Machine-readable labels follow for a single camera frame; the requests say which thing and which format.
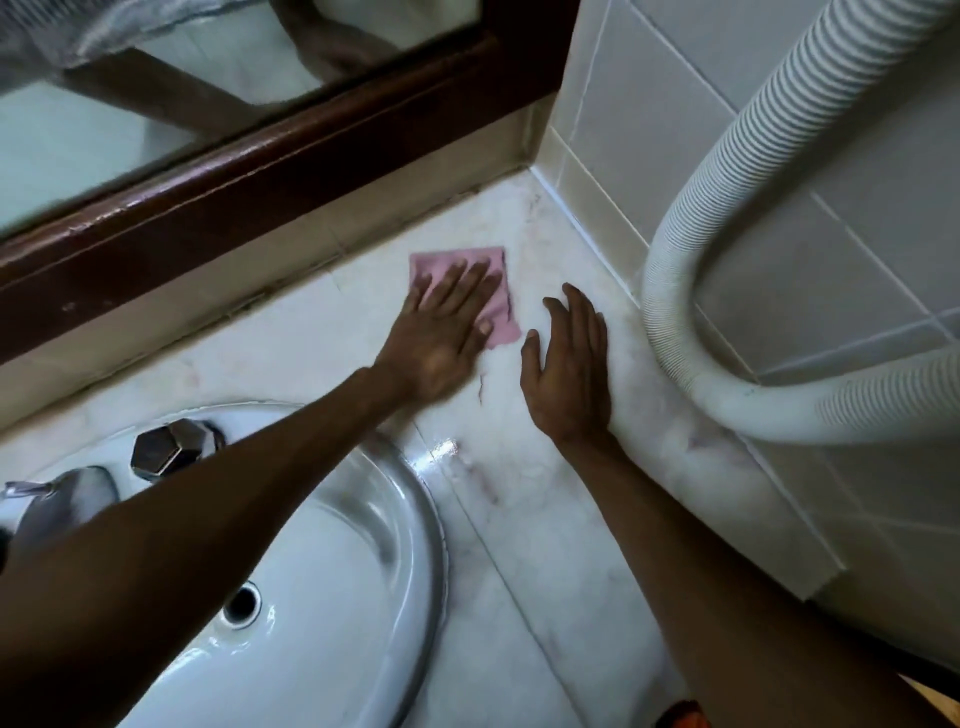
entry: faucet handle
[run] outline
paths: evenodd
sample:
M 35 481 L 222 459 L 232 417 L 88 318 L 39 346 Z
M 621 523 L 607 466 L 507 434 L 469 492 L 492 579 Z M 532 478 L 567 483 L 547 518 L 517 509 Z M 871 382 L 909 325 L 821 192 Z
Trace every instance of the faucet handle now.
M 8 480 L 0 497 L 46 496 L 54 490 L 53 483 L 32 483 L 27 480 Z
M 137 435 L 130 467 L 135 475 L 156 483 L 212 455 L 223 444 L 223 435 L 214 427 L 184 418 Z

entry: marble countertop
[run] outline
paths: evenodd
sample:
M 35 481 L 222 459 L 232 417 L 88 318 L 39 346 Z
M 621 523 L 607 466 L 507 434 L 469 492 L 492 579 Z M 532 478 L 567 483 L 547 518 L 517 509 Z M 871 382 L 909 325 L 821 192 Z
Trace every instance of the marble countertop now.
M 740 441 L 664 379 L 640 313 L 528 172 L 321 271 L 246 314 L 34 417 L 0 442 L 14 479 L 185 407 L 308 402 L 372 362 L 411 252 L 503 245 L 516 317 L 570 280 L 610 327 L 614 428 L 647 471 L 795 593 L 835 564 Z M 686 696 L 583 484 L 530 422 L 519 342 L 485 352 L 451 400 L 384 430 L 425 473 L 450 551 L 449 609 L 408 726 L 647 726 Z

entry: hand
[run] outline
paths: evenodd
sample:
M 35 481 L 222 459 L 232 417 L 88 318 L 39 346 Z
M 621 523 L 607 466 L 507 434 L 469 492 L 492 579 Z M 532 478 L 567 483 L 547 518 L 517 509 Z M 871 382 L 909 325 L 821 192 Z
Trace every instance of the hand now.
M 493 330 L 489 321 L 475 322 L 500 284 L 500 274 L 486 276 L 488 260 L 464 276 L 466 266 L 465 261 L 450 266 L 425 301 L 430 277 L 414 280 L 376 358 L 374 367 L 399 376 L 420 404 L 439 400 L 469 379 Z
M 550 347 L 540 369 L 540 335 L 523 344 L 520 388 L 530 417 L 558 448 L 595 443 L 609 436 L 607 324 L 577 288 L 564 284 L 569 310 L 543 299 L 550 311 Z

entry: white corrugated hose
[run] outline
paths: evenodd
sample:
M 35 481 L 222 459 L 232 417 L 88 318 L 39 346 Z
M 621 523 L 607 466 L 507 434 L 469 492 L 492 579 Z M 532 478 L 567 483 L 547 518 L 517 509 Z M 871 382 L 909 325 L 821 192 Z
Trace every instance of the white corrugated hose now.
M 807 445 L 960 432 L 958 347 L 822 381 L 761 387 L 714 361 L 693 327 L 697 267 L 716 233 L 958 7 L 960 0 L 830 2 L 660 223 L 643 279 L 647 335 L 662 368 L 721 425 L 760 440 Z

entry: sink basin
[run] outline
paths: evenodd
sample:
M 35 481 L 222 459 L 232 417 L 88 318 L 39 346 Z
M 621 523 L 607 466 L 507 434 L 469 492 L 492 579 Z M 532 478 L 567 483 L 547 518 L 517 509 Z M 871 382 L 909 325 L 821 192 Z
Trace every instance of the sink basin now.
M 63 458 L 35 479 L 106 467 L 120 497 L 151 487 L 132 474 L 133 440 L 179 417 L 228 443 L 293 412 L 229 404 L 174 413 Z M 16 501 L 0 503 L 10 526 Z M 443 531 L 425 486 L 380 436 L 355 449 L 286 523 L 247 584 L 166 668 L 123 728 L 399 725 L 443 620 Z M 162 614 L 144 615 L 144 629 Z

